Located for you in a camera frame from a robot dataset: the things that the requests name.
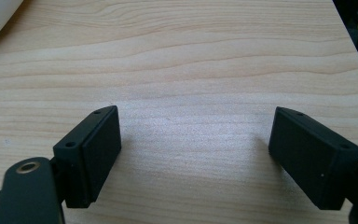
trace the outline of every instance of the wooden table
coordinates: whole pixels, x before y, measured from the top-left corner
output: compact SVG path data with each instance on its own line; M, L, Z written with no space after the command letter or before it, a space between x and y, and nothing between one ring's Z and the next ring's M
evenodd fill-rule
M329 0L25 0L0 33L0 187L108 105L122 151L67 223L348 223L268 153L278 105L358 145L358 54Z

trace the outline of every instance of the tabletop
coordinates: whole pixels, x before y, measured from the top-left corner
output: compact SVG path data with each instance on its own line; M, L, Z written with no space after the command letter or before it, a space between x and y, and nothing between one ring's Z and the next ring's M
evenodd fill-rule
M67 223L348 223L268 151L276 106L358 145L358 54L330 0L24 0L0 32L0 188L108 105L122 151Z

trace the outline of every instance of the black bracket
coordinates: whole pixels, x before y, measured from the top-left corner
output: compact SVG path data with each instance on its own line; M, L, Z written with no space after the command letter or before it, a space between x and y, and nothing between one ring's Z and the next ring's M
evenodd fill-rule
M322 210L339 210L348 198L358 223L358 146L309 116L277 107L269 154Z
M96 110L57 145L54 158L11 166L0 191L0 223L65 223L69 208L95 202L121 150L115 105Z

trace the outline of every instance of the wood grain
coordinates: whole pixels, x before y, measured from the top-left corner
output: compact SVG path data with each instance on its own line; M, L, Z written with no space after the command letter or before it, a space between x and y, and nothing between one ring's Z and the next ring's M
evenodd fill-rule
M0 33L0 186L89 112L123 149L67 223L348 223L268 154L276 106L358 145L358 54L327 0L25 0Z

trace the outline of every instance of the black mechanical part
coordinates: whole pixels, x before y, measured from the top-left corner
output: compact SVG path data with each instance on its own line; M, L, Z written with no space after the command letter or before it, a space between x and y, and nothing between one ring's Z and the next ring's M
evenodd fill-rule
M121 150L115 105L92 112L55 147L55 157L10 167L0 191L0 223L64 223L62 201L95 202Z
M277 107L270 155L320 209L339 210L348 198L358 223L358 146L295 110Z

